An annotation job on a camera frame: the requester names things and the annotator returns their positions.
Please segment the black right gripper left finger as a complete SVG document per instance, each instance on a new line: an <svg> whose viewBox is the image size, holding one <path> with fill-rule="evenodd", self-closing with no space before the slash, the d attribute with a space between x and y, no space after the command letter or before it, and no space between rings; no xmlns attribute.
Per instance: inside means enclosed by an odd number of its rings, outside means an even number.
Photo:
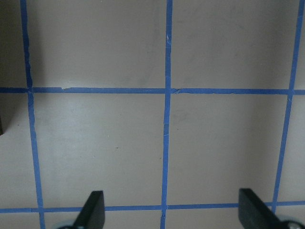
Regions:
<svg viewBox="0 0 305 229"><path fill-rule="evenodd" d="M103 191L93 191L74 221L73 229L102 229L105 223Z"/></svg>

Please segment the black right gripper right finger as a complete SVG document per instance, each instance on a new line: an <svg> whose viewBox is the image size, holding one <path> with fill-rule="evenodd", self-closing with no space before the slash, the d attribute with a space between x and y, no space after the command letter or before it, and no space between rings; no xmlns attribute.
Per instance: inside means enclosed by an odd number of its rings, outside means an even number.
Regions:
<svg viewBox="0 0 305 229"><path fill-rule="evenodd" d="M281 221L250 189L240 188L238 218L244 229L288 229L288 222Z"/></svg>

